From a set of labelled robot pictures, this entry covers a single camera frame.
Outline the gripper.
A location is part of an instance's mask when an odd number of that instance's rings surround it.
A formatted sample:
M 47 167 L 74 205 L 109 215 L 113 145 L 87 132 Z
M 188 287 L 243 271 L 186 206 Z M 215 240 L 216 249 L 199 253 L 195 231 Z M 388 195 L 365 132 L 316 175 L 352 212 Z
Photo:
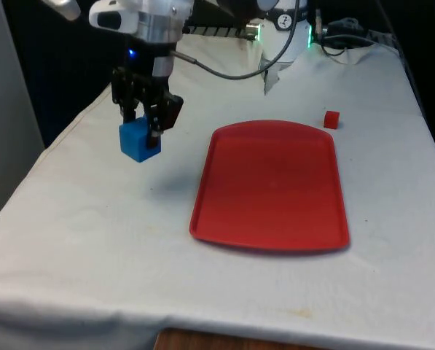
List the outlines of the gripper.
M 168 78 L 173 72 L 172 52 L 176 43 L 148 43 L 136 38 L 127 41 L 125 65 L 112 70 L 111 95 L 124 123 L 136 119 L 139 100 L 136 98 L 138 74 L 153 77 L 145 87 L 144 113 L 148 124 L 146 147 L 155 148 L 164 131 L 171 129 L 179 116 L 184 100 L 169 91 Z

